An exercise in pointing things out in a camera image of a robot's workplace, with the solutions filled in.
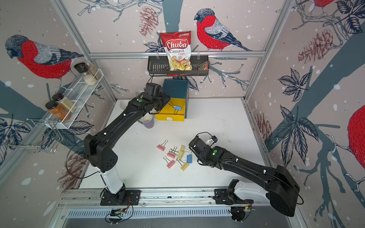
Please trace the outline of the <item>blue binder clip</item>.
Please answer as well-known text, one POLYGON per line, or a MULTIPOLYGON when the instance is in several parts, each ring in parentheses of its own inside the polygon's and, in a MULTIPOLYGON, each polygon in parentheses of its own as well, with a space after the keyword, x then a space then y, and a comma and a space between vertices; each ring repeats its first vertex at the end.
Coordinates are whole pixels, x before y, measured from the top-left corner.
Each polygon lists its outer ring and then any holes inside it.
POLYGON ((186 157, 186 162, 187 163, 192 163, 193 162, 193 156, 191 154, 188 154, 186 157))
POLYGON ((180 106, 174 105, 172 103, 168 103, 169 106, 171 106, 174 110, 174 115, 177 114, 179 111, 182 110, 182 108, 180 106))

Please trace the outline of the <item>teal drawer cabinet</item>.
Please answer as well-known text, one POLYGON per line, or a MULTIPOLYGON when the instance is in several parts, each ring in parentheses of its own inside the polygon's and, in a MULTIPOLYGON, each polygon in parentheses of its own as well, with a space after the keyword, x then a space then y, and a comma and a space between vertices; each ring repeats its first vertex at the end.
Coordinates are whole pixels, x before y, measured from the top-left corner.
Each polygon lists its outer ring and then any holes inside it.
POLYGON ((164 92, 170 96, 170 98, 186 99, 186 114, 188 107, 188 81, 182 79, 165 79, 163 82, 164 92))

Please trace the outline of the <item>pink binder clip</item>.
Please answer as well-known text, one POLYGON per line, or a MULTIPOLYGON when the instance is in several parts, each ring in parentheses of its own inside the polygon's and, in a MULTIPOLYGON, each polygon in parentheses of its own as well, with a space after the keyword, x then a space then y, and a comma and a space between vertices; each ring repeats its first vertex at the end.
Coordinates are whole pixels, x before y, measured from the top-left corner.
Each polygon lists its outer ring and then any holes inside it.
POLYGON ((168 140, 165 140, 162 144, 159 144, 157 146, 157 149, 159 149, 160 151, 164 151, 167 143, 168 143, 168 140))
POLYGON ((171 148, 169 150, 169 152, 167 153, 167 156, 172 159, 175 159, 177 157, 177 155, 178 155, 177 147, 171 148))
POLYGON ((171 160, 171 159, 167 158, 166 156, 163 159, 167 162, 166 166, 168 169, 171 169, 176 163, 176 161, 174 159, 171 160))

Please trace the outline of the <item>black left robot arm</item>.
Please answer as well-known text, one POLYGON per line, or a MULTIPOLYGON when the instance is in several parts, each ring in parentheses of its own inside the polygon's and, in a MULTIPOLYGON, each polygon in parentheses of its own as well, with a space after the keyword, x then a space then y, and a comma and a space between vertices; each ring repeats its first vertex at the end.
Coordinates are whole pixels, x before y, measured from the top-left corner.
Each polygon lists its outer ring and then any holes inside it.
POLYGON ((115 165, 118 156, 113 147, 120 137, 138 120, 152 110, 161 111, 171 100, 161 85, 147 83, 144 92, 128 102, 128 105, 111 124, 96 135, 87 135, 84 139, 85 154, 90 164, 96 167, 104 184, 106 195, 116 203, 125 201, 125 185, 119 177, 115 165))

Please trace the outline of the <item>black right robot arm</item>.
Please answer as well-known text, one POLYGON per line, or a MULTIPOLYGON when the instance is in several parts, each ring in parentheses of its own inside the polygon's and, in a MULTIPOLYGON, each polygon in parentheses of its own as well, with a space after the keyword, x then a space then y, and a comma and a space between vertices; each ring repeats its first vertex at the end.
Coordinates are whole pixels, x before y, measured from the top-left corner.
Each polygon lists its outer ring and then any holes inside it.
POLYGON ((203 166, 233 172, 256 183, 267 191, 266 197, 276 211, 288 217, 295 215, 300 187, 285 167, 253 163, 222 147, 212 148, 198 136, 189 143, 189 149, 203 166))

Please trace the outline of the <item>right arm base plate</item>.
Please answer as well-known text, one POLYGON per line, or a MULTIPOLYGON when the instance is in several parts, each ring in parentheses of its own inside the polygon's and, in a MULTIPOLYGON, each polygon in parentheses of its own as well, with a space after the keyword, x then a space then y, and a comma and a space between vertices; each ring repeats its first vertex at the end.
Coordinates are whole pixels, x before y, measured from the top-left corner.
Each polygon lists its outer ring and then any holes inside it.
POLYGON ((252 199, 240 199, 238 196, 234 194, 233 191, 229 191, 228 189, 215 189, 214 196, 212 198, 215 200, 216 204, 223 205, 234 205, 234 204, 253 204, 254 200, 252 199))

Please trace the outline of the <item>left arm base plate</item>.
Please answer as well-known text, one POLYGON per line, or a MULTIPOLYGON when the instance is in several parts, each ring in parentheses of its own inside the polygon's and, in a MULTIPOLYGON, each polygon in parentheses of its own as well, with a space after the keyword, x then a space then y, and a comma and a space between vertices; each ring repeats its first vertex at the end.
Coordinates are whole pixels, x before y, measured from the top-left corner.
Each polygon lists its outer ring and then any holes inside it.
POLYGON ((101 206, 119 206, 133 205, 139 203, 141 190, 121 190, 117 194, 110 193, 107 189, 103 189, 101 193, 101 206))

